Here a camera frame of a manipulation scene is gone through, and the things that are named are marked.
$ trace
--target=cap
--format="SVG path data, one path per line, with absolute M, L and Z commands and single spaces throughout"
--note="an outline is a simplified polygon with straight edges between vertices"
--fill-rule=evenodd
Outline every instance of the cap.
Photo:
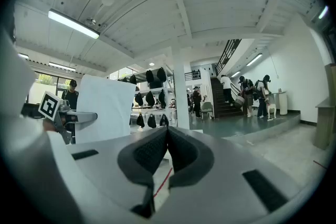
M 69 84 L 70 86 L 73 86 L 73 87 L 77 87 L 77 82 L 74 80 L 74 79 L 72 79 L 71 81 L 70 81 L 70 84 Z

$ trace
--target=white board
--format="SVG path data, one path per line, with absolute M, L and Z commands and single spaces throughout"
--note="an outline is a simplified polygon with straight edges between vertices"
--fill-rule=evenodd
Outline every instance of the white board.
M 130 110 L 134 94 L 134 84 L 84 75 L 77 111 L 94 112 L 98 118 L 91 123 L 76 124 L 76 143 L 130 135 Z

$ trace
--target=jeans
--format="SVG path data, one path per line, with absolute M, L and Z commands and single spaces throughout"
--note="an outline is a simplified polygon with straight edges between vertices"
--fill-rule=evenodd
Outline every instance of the jeans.
M 201 104 L 195 104 L 194 105 L 194 111 L 195 111 L 195 115 L 196 115 L 196 117 L 200 117 L 201 116 L 201 114 L 199 113 L 199 111 L 201 110 Z
M 259 107 L 257 116 L 267 116 L 266 102 L 264 98 L 259 98 Z
M 231 89 L 223 89 L 224 99 L 225 101 L 229 101 L 232 104 L 235 100 L 233 100 L 231 95 Z

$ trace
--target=person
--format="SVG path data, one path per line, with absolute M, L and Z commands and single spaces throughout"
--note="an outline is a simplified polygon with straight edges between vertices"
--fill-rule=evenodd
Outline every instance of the person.
M 77 82 L 75 80 L 71 80 L 69 84 L 69 90 L 66 90 L 62 93 L 62 99 L 68 100 L 71 109 L 77 109 L 77 99 L 78 99 L 78 91 L 75 90 L 77 87 Z
M 193 94 L 190 94 L 190 113 L 194 113 L 194 96 Z
M 190 96 L 188 93 L 187 93 L 187 100 L 188 100 L 188 110 L 189 110 L 191 106 L 191 101 L 190 101 Z
M 254 85 L 250 79 L 245 79 L 244 76 L 240 76 L 240 95 L 245 99 L 245 106 L 247 106 L 247 117 L 252 116 L 252 105 L 253 105 L 253 89 Z
M 231 94 L 231 79 L 226 75 L 221 76 L 221 84 L 223 85 L 223 95 L 225 103 L 230 103 L 230 106 L 233 106 L 233 98 Z
M 194 111 L 195 111 L 195 115 L 196 115 L 196 118 L 201 118 L 201 114 L 199 113 L 200 110 L 201 110 L 201 100 L 202 100 L 202 96 L 200 94 L 200 89 L 199 87 L 195 87 L 194 89 L 194 92 L 193 92 L 193 98 L 194 98 Z
M 267 116 L 266 103 L 268 102 L 267 93 L 269 92 L 268 85 L 267 85 L 268 82 L 271 82 L 270 77 L 269 75 L 265 75 L 263 80 L 258 80 L 256 83 L 257 94 L 258 94 L 258 99 L 259 99 L 257 117 L 260 119 L 262 119 L 264 116 L 265 117 Z

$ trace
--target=black jacket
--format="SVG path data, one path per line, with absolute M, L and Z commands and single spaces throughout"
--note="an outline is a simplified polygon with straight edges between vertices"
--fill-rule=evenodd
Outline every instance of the black jacket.
M 195 104 L 200 104 L 201 103 L 202 96 L 201 96 L 201 94 L 199 92 L 194 91 L 193 92 L 193 98 L 194 98 L 194 103 Z

